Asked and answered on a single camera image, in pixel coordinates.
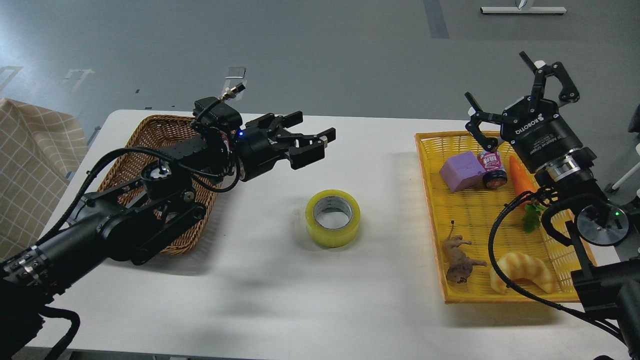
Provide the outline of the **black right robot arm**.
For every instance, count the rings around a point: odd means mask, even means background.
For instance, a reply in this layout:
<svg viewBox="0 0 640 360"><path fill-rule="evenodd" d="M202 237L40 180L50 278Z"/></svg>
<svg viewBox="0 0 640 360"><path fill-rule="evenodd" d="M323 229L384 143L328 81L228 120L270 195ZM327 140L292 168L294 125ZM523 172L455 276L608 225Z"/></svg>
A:
<svg viewBox="0 0 640 360"><path fill-rule="evenodd" d="M599 247L622 243L639 230L639 198L617 205L597 184L591 168L595 153L583 146L560 116L560 107L575 103L580 95L561 62L533 61L519 53L534 75L531 92L501 114L486 112L473 95L467 131L483 150L495 152L507 142L539 185L506 204L494 221L487 251L496 275L506 287L522 296L569 313L621 341L632 360L639 358L639 256L596 266L584 243ZM574 247L580 268L571 272L583 311L569 309L526 291L507 275L494 255L496 233L503 219L518 205L538 200L545 206L541 226L556 242Z"/></svg>

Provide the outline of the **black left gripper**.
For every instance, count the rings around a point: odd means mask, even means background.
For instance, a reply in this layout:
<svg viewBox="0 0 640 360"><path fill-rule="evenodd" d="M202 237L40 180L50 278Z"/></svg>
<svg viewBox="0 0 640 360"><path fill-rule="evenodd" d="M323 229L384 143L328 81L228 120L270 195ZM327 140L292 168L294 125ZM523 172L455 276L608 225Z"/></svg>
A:
<svg viewBox="0 0 640 360"><path fill-rule="evenodd" d="M303 115L302 111L286 115L268 112L246 123L235 146L242 182L269 172L281 160L289 160L291 169L298 170L325 158L325 149L336 139L336 128L317 134L281 133L302 123Z"/></svg>

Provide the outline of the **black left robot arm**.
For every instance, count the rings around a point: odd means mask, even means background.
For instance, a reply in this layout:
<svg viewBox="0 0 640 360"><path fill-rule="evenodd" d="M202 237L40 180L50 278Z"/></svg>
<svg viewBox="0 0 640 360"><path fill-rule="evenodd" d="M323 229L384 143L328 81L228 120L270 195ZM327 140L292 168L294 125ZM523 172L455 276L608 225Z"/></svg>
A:
<svg viewBox="0 0 640 360"><path fill-rule="evenodd" d="M77 312L51 307L80 278L106 259L146 264L205 219L195 185L221 194L288 160L292 169L320 161L336 139L331 127L317 134L292 133L301 111L264 114L243 123L221 96L194 102L195 135L153 149L112 150L87 173L61 218L35 244L1 264L1 358L9 360L42 329L45 318L66 319L70 328L46 355L56 360L80 328Z"/></svg>

